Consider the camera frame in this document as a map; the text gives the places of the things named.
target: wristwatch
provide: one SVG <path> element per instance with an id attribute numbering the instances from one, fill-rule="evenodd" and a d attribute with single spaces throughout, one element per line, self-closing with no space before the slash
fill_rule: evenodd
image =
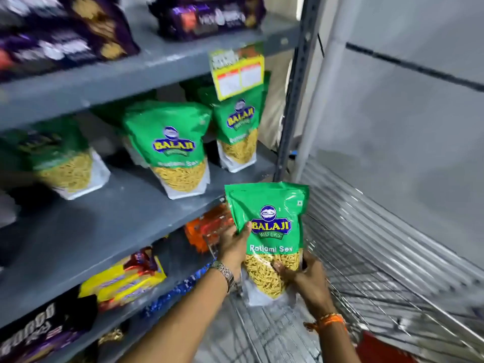
<path id="1" fill-rule="evenodd" d="M 221 263 L 219 260 L 215 260 L 211 265 L 210 268 L 215 268 L 219 270 L 222 275 L 224 276 L 225 280 L 227 280 L 227 293 L 230 291 L 230 288 L 232 288 L 234 284 L 234 274 L 225 266 L 223 263 Z"/>

